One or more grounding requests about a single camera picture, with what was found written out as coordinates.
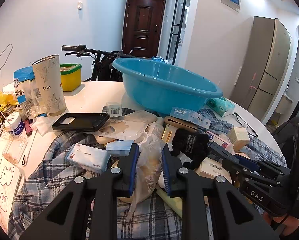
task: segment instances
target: green bucket rim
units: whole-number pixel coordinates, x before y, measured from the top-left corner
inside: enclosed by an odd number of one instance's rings
[[[73,72],[75,72],[76,70],[79,70],[82,68],[82,64],[61,64],[61,67],[72,67],[76,65],[76,67],[72,68],[71,70],[66,70],[66,71],[61,71],[60,74],[62,75],[68,75],[68,74],[72,74]]]

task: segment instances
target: drawing board with cartoon bears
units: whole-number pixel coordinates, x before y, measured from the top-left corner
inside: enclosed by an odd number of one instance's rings
[[[0,156],[0,226],[6,233],[20,176],[19,169]]]

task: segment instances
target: refrigerator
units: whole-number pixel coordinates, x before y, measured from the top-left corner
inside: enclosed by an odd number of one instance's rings
[[[280,85],[291,36],[278,19],[254,17],[248,49],[230,99],[262,120]]]

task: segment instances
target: yellow bucket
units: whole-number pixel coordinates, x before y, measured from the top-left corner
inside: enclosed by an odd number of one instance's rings
[[[81,64],[61,64],[60,77],[62,79],[63,91],[71,92],[82,83]]]

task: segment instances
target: white table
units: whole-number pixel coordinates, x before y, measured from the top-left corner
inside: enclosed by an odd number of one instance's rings
[[[73,92],[65,92],[64,95],[67,106],[65,113],[101,113],[103,106],[105,106],[108,101],[122,103],[122,107],[133,110],[144,109],[129,98],[125,92],[122,82],[83,82],[76,90]],[[235,112],[237,112],[237,114],[239,114],[255,130],[255,132],[259,135],[258,138],[260,140],[282,154],[276,141],[261,122],[238,105],[235,108]],[[216,116],[233,124],[234,126],[240,127],[233,115],[229,115],[224,118],[221,118],[217,114]],[[24,167],[19,165],[21,173],[25,176],[25,179],[27,179],[28,176],[35,171],[37,166],[43,160],[48,147],[59,134],[60,132],[51,130],[42,137],[38,132],[36,133],[33,145],[29,152],[27,165]],[[1,152],[4,149],[5,143],[3,140],[3,138],[0,139],[0,154],[2,154]]]

